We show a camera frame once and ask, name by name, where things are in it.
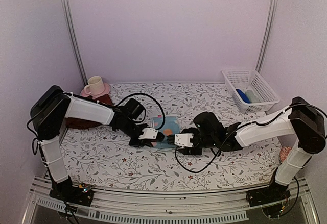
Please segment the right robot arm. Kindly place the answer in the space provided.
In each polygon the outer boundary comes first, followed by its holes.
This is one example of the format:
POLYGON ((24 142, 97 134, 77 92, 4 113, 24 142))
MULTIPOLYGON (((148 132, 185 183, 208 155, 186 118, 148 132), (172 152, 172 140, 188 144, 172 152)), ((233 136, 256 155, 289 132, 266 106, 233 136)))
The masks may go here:
POLYGON ((238 151, 275 138, 282 146, 291 148, 264 191, 264 197, 270 202, 283 195, 293 177, 314 154, 326 147, 326 112, 299 96, 281 110, 252 121, 225 127, 215 114, 203 112, 193 123, 195 127, 172 137, 174 145, 185 155, 201 153, 206 147, 215 147, 218 152, 238 151))

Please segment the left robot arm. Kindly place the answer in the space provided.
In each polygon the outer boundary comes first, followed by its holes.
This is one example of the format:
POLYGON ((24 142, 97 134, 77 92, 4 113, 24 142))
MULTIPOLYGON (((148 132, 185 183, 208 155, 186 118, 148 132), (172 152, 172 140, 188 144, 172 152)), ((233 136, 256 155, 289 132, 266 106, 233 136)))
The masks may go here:
POLYGON ((67 128, 68 119, 79 119, 110 126, 132 139, 138 139, 147 127, 134 120, 132 109, 141 105, 134 99, 128 107, 115 106, 63 91, 51 86, 33 105, 30 123, 40 142, 40 153, 52 178, 53 189, 66 201, 76 196, 76 190, 66 170, 60 149, 60 135, 67 128))

